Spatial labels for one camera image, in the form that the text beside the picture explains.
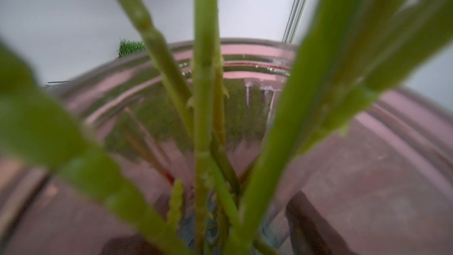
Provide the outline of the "dark glass vase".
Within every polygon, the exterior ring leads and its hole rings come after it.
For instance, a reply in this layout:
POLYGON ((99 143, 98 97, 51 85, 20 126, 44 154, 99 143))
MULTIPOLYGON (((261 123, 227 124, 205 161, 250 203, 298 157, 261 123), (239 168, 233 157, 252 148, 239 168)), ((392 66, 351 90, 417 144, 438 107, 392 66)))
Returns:
MULTIPOLYGON (((289 76, 294 46, 225 39, 226 152, 254 161, 289 76)), ((148 55, 107 63, 48 90, 87 122, 125 177, 166 217, 171 178, 194 182, 192 144, 148 55)), ((285 170, 260 227, 282 255, 450 255, 453 119, 392 90, 285 170)), ((154 255, 133 228, 40 169, 1 159, 4 255, 154 255)))

